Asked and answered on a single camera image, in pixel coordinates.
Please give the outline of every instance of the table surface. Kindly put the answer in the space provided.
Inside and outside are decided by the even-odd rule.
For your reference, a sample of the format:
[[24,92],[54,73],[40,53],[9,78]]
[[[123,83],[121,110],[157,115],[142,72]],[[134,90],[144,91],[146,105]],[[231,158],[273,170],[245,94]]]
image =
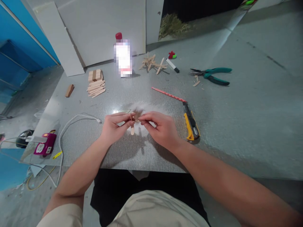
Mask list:
[[[35,135],[56,129],[60,134],[65,124],[76,114],[86,113],[101,120],[105,115],[128,110],[135,103],[145,110],[158,110],[171,115],[178,133],[186,138],[187,129],[180,101],[163,95],[151,87],[185,99],[193,111],[201,132],[196,146],[235,166],[252,177],[302,179],[300,155],[302,108],[293,97],[302,97],[301,78],[290,75],[244,40],[209,24],[210,31],[203,36],[157,44],[150,52],[156,62],[173,50],[177,59],[172,60],[180,69],[175,73],[168,66],[156,75],[151,69],[137,70],[146,55],[133,57],[134,75],[120,78],[114,72],[114,63],[90,67],[86,74],[67,77],[63,73],[42,115]],[[207,69],[229,67],[231,73],[217,74],[230,82],[227,87],[200,78],[193,87],[194,76],[190,68]],[[102,69],[106,92],[92,99],[88,97],[88,72]],[[75,89],[69,98],[65,92],[70,84]],[[63,135],[63,165],[70,166],[100,135],[102,125],[94,120],[77,118]],[[35,144],[26,150],[34,151]],[[59,165],[58,137],[52,155],[46,158],[29,155],[25,161],[33,164]],[[145,129],[131,136],[129,132],[111,146],[102,168],[185,172],[180,161],[157,145]]]

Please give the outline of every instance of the marker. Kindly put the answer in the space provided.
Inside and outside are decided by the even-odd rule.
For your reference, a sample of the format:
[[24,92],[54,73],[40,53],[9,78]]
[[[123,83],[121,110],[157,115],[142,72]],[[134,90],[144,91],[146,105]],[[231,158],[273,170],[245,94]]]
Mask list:
[[167,58],[166,62],[176,71],[176,73],[179,73],[180,70]]

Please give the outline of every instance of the pliers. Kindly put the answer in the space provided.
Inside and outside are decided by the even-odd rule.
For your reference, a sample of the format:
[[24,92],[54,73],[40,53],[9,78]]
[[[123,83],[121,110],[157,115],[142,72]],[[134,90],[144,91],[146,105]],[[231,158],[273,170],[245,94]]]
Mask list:
[[212,76],[213,73],[230,73],[232,71],[231,68],[214,68],[214,69],[207,69],[204,71],[198,70],[198,69],[190,69],[191,72],[189,75],[198,75],[203,76],[205,79],[208,79],[209,81],[222,85],[222,86],[228,86],[229,82],[225,80],[218,79],[214,76]]

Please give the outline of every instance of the small red object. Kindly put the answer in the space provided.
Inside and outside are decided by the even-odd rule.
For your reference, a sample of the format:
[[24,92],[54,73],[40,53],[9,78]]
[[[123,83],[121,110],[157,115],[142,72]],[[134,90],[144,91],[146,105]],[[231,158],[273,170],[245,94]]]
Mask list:
[[169,54],[168,59],[173,59],[173,56],[175,55],[175,53],[173,51],[171,51],[168,54]]
[[118,33],[116,34],[116,39],[122,39],[122,33],[118,32]]

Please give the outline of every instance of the shirt sleeve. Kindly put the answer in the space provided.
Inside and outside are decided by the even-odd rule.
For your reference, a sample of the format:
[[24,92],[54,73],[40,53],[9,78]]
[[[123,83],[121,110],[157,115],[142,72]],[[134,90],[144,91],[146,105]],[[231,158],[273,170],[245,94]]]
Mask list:
[[76,204],[64,204],[53,209],[38,223],[37,227],[82,227],[83,212]]

